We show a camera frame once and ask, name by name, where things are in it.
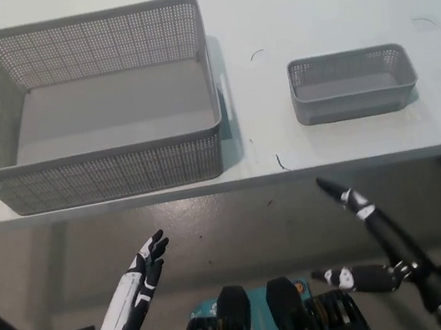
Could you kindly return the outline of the black and white right hand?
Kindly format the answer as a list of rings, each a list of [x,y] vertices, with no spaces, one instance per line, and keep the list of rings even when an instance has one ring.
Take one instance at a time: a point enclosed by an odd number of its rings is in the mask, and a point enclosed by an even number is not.
[[[393,292],[410,282],[429,311],[441,304],[441,270],[403,228],[353,188],[321,177],[317,184],[364,224],[389,263],[315,270],[312,279],[344,292],[365,293]]]

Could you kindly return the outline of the white and black left hand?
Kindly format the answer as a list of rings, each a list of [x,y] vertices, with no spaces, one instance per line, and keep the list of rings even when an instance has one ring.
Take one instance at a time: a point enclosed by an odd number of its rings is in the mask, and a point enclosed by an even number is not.
[[[121,276],[100,330],[140,330],[161,276],[169,238],[158,230]]]

